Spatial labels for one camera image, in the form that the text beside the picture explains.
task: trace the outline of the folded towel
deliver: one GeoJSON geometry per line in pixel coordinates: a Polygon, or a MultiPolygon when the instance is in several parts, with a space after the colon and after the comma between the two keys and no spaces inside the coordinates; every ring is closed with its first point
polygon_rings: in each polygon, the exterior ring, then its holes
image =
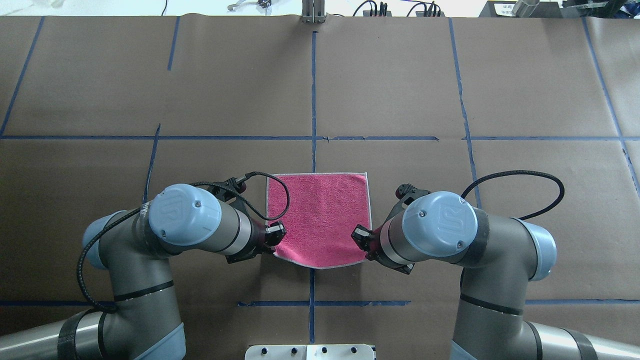
{"type": "MultiPolygon", "coordinates": [[[[371,228],[367,174],[280,174],[291,206],[281,220],[287,235],[275,256],[298,265],[324,269],[354,265],[365,253],[351,239],[358,224],[371,228]]],[[[267,183],[267,214],[284,209],[287,198],[276,181],[267,183]]]]}

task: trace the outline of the white floor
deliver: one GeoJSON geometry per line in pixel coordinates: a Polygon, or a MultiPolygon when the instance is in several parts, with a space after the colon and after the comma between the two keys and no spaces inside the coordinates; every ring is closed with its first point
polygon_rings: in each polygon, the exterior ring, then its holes
{"type": "MultiPolygon", "coordinates": [[[[0,0],[0,15],[60,15],[60,16],[144,16],[160,15],[165,0],[0,0]]],[[[227,6],[237,0],[167,0],[165,15],[201,13],[204,15],[265,15],[257,0],[230,12],[227,6]]],[[[437,0],[442,11],[450,17],[477,17],[486,0],[437,0]]],[[[326,0],[328,13],[353,15],[361,0],[326,0]]],[[[394,16],[406,16],[415,3],[388,0],[388,10],[394,16]]],[[[301,0],[273,0],[271,16],[299,15],[301,0]]]]}

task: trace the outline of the white label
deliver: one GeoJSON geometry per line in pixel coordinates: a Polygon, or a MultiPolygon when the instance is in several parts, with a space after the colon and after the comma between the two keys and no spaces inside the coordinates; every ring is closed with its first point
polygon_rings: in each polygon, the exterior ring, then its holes
{"type": "Polygon", "coordinates": [[[498,16],[511,16],[513,15],[513,4],[493,4],[495,6],[495,13],[498,16]]]}

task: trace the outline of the metal bracket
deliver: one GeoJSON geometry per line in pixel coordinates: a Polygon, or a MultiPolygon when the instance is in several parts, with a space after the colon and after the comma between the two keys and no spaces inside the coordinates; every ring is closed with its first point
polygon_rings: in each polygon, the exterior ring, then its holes
{"type": "Polygon", "coordinates": [[[302,0],[302,22],[322,24],[325,20],[324,0],[302,0]]]}
{"type": "Polygon", "coordinates": [[[254,345],[244,360],[375,360],[376,347],[366,344],[254,345]]]}

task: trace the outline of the pink towel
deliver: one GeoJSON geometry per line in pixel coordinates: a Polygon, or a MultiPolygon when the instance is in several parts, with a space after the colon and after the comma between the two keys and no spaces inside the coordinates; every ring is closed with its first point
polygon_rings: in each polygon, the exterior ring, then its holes
{"type": "MultiPolygon", "coordinates": [[[[371,228],[367,174],[276,175],[289,188],[291,207],[282,222],[287,235],[275,256],[316,269],[361,263],[365,253],[351,239],[358,224],[371,228]]],[[[287,203],[282,186],[267,183],[267,214],[287,203]]]]}

